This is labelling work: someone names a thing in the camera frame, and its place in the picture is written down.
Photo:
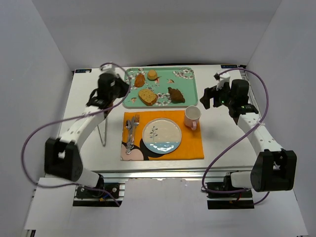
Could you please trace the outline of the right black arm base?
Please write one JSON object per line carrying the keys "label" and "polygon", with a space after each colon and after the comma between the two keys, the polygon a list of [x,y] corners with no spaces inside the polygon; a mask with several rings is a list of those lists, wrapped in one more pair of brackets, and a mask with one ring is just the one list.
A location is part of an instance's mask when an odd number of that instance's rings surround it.
{"label": "right black arm base", "polygon": [[207,192],[208,210],[254,209],[252,192],[217,194]]}

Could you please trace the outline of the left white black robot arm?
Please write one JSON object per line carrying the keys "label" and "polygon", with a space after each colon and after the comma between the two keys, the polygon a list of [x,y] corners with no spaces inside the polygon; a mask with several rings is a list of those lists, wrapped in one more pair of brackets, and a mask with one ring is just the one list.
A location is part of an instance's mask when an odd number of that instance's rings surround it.
{"label": "left white black robot arm", "polygon": [[86,139],[108,116],[113,102],[123,98],[129,90],[114,70],[99,75],[98,87],[89,97],[82,114],[70,128],[56,139],[45,143],[44,171],[82,186],[103,189],[103,177],[83,167],[80,150]]}

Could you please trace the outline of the yellow bread slice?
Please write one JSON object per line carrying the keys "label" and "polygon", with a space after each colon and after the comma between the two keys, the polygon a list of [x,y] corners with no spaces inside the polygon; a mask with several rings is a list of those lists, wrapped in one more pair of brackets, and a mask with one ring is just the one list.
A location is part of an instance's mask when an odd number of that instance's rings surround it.
{"label": "yellow bread slice", "polygon": [[140,100],[147,106],[152,106],[156,103],[158,96],[149,89],[142,89],[138,92]]}

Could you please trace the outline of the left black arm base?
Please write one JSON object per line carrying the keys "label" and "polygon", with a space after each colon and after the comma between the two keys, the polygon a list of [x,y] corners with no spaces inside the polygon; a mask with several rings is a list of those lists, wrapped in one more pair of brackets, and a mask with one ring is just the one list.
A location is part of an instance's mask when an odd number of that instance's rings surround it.
{"label": "left black arm base", "polygon": [[75,191],[74,207],[118,207],[121,205],[125,184],[123,183],[104,183],[106,192],[97,192],[78,187]]}

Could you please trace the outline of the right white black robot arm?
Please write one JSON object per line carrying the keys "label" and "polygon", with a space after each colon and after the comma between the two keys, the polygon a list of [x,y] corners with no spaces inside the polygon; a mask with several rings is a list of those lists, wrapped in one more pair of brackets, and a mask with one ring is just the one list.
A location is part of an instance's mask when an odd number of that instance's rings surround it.
{"label": "right white black robot arm", "polygon": [[224,177],[215,193],[290,191],[294,186],[297,156],[285,150],[260,121],[256,107],[248,102],[249,83],[242,79],[206,88],[200,99],[205,109],[226,106],[235,124],[245,133],[257,159],[251,171],[235,171]]}

